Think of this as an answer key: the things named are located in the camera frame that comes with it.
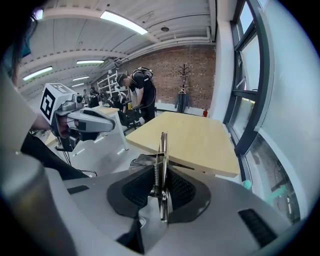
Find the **blurry arm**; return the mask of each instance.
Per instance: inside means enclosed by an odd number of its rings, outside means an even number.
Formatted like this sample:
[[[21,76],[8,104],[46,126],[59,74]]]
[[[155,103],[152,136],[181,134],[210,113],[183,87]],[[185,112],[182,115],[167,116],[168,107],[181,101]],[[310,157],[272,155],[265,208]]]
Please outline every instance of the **blurry arm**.
[[[137,106],[138,96],[136,90],[131,91],[131,100],[132,100],[132,107]]]
[[[50,128],[50,125],[40,113],[37,113],[36,119],[33,122],[33,125],[31,128],[33,130],[48,130]]]

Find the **black bag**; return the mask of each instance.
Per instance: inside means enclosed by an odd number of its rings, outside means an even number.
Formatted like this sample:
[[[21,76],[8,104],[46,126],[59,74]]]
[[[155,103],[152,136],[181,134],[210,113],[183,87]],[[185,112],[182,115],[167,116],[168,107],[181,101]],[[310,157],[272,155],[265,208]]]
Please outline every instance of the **black bag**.
[[[149,69],[144,66],[138,67],[135,71],[133,71],[133,74],[135,74],[135,73],[141,73],[144,76],[148,76],[150,78],[150,80],[154,76],[154,72],[152,71],[152,69]]]

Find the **spring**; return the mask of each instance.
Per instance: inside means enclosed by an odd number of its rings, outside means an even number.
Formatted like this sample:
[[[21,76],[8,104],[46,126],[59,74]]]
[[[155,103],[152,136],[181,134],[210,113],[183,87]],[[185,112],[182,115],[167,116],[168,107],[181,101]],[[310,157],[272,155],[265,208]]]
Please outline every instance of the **spring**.
[[[159,186],[159,164],[158,163],[154,163],[153,164],[153,171],[154,171],[154,185],[155,186]]]

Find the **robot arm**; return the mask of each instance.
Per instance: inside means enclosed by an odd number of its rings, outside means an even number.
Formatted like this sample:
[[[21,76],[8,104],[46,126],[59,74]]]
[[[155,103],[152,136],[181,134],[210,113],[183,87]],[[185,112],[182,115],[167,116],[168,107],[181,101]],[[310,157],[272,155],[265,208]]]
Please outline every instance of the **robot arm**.
[[[84,107],[83,97],[60,83],[47,83],[40,105],[42,116],[59,137],[63,150],[72,152],[79,141],[95,140],[99,133],[115,128],[115,121],[92,108]],[[66,117],[68,137],[63,137],[59,118]]]

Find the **ceiling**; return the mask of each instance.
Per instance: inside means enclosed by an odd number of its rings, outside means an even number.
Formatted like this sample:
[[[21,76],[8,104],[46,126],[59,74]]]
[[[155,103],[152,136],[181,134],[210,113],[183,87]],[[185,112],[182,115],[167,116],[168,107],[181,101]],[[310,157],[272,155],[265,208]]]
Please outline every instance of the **ceiling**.
[[[23,96],[32,98],[46,83],[71,87],[79,83],[74,78],[90,76],[81,81],[89,85],[108,72],[114,59],[175,38],[206,37],[208,26],[214,35],[215,4],[214,0],[49,1],[30,39],[31,54],[22,59],[18,88]],[[100,19],[106,10],[137,23],[148,33],[140,35]],[[163,32],[163,26],[169,31]],[[105,63],[77,65],[77,61],[90,59]],[[49,66],[52,71],[23,81],[24,76]]]

